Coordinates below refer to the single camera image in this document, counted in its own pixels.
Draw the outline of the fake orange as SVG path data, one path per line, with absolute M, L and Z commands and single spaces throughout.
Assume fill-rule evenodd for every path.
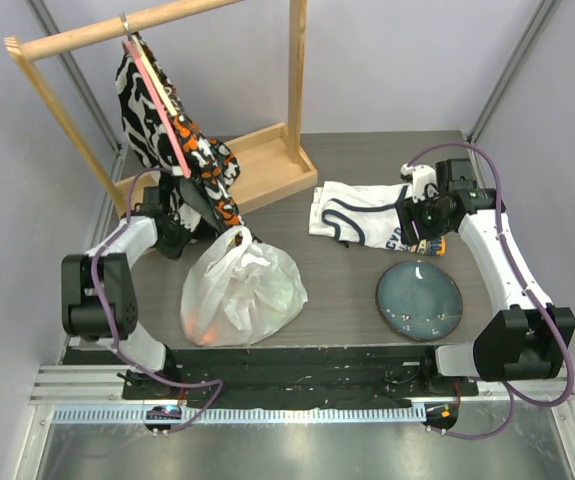
M 215 347 L 219 344 L 218 329 L 210 319 L 202 320 L 198 315 L 183 318 L 183 328 L 186 337 L 201 347 Z

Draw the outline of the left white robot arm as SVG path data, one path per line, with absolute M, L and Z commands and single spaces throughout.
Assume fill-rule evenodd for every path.
M 61 318 L 64 331 L 112 351 L 146 374 L 157 398 L 172 397 L 180 375 L 169 347 L 139 321 L 132 279 L 135 263 L 150 249 L 177 260 L 191 233 L 167 205 L 170 190 L 146 187 L 143 198 L 96 247 L 61 262 Z

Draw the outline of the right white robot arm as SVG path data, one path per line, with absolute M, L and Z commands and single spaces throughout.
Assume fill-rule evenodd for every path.
M 467 159 L 400 169 L 410 191 L 396 203 L 402 241 L 415 245 L 448 233 L 470 250 L 490 297 L 493 317 L 471 343 L 436 348 L 418 371 L 424 391 L 439 395 L 455 377 L 485 381 L 556 377 L 575 317 L 557 307 L 531 274 L 494 188 L 478 185 Z

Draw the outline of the white plastic bag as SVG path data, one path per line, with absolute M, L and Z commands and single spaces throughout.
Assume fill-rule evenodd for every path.
M 221 234 L 189 269 L 180 320 L 183 328 L 186 316 L 210 319 L 219 333 L 215 347 L 249 346 L 282 329 L 307 302 L 293 258 L 238 226 Z

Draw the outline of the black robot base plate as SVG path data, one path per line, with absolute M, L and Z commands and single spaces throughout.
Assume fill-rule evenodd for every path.
M 437 374 L 426 346 L 177 349 L 161 384 L 142 373 L 120 374 L 125 400 L 181 400 L 203 405 L 220 379 L 215 405 L 229 409 L 376 408 L 408 405 L 415 397 L 475 397 L 475 382 Z

